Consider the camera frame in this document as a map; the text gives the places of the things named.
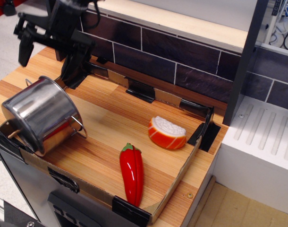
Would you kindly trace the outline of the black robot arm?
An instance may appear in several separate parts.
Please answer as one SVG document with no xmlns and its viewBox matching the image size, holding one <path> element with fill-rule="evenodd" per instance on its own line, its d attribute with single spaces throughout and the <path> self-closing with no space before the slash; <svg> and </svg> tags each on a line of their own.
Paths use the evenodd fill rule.
<svg viewBox="0 0 288 227">
<path fill-rule="evenodd" d="M 19 63 L 25 67 L 34 49 L 34 43 L 51 47 L 65 55 L 58 79 L 65 87 L 77 88 L 90 74 L 88 65 L 95 42 L 77 25 L 88 10 L 88 0 L 49 0 L 46 17 L 19 13 L 14 34 L 20 39 Z"/>
</svg>

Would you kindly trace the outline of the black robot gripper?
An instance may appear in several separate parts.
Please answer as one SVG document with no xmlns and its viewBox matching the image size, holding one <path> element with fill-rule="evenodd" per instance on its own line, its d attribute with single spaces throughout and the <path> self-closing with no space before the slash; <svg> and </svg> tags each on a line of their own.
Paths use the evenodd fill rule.
<svg viewBox="0 0 288 227">
<path fill-rule="evenodd" d="M 20 39 L 18 61 L 26 67 L 34 49 L 40 43 L 68 52 L 60 79 L 65 86 L 79 86 L 90 74 L 89 61 L 95 43 L 77 30 L 80 17 L 88 4 L 49 4 L 48 15 L 36 16 L 20 12 L 14 34 Z"/>
</svg>

